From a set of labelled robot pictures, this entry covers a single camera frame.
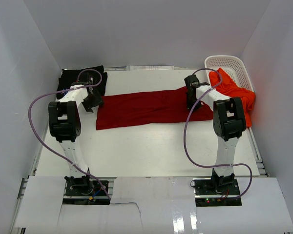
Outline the red t shirt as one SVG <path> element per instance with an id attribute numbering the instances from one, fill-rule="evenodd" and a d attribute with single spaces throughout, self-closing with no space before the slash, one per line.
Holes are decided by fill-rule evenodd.
<path id="1" fill-rule="evenodd" d="M 96 129 L 139 126 L 151 123 L 185 122 L 187 88 L 104 96 L 98 108 Z"/>

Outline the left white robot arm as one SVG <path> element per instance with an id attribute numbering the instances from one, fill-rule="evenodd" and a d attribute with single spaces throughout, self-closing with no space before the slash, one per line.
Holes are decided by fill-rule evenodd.
<path id="1" fill-rule="evenodd" d="M 89 167 L 82 154 L 78 137 L 82 131 L 79 107 L 86 112 L 92 112 L 97 106 L 94 84 L 102 81 L 94 79 L 94 70 L 86 69 L 79 73 L 77 80 L 70 85 L 70 91 L 65 91 L 63 97 L 48 105 L 49 130 L 51 136 L 60 144 L 64 157 L 68 160 L 70 174 L 65 177 L 69 188 L 82 195 L 93 191 Z"/>

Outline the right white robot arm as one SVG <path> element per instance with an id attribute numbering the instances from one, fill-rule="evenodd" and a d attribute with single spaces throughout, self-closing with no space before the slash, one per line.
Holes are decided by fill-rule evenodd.
<path id="1" fill-rule="evenodd" d="M 184 81 L 187 88 L 187 109 L 189 110 L 183 133 L 184 150 L 192 164 L 212 169 L 210 187 L 214 193 L 220 195 L 234 182 L 233 163 L 236 145 L 247 127 L 243 103 L 239 97 L 226 96 L 208 83 L 200 82 L 196 75 L 187 76 Z M 194 162 L 189 156 L 186 146 L 188 122 L 201 102 L 213 112 L 213 129 L 218 139 L 216 163 L 213 166 Z"/>

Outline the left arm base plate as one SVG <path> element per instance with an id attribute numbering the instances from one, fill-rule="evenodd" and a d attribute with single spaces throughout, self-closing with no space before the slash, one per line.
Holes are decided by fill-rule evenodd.
<path id="1" fill-rule="evenodd" d="M 64 177 L 66 180 L 63 205 L 109 205 L 106 192 L 112 195 L 112 182 L 101 180 L 101 184 L 87 175 Z"/>

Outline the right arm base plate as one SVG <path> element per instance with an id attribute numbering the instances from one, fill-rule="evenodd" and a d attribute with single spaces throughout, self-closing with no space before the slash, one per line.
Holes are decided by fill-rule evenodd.
<path id="1" fill-rule="evenodd" d="M 190 186 L 194 189 L 196 207 L 242 206 L 237 179 L 225 188 L 216 189 L 210 179 L 193 179 Z"/>

